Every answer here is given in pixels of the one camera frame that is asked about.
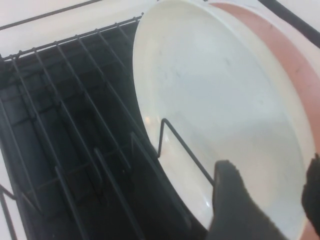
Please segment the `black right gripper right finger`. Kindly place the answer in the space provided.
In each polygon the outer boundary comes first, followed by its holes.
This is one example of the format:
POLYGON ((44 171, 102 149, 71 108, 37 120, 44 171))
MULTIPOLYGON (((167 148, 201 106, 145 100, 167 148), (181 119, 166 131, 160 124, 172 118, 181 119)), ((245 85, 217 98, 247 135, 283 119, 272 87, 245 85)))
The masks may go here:
POLYGON ((320 231, 320 156, 315 153, 306 171, 301 204, 316 232, 320 231))

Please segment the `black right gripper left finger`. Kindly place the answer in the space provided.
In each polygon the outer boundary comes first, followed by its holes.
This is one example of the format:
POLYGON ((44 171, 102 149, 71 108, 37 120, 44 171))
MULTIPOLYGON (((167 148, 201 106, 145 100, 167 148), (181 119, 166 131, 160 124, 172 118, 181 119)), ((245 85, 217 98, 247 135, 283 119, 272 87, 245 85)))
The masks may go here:
POLYGON ((240 172, 229 160, 215 163, 212 207, 209 240, 286 239, 251 198, 240 172))

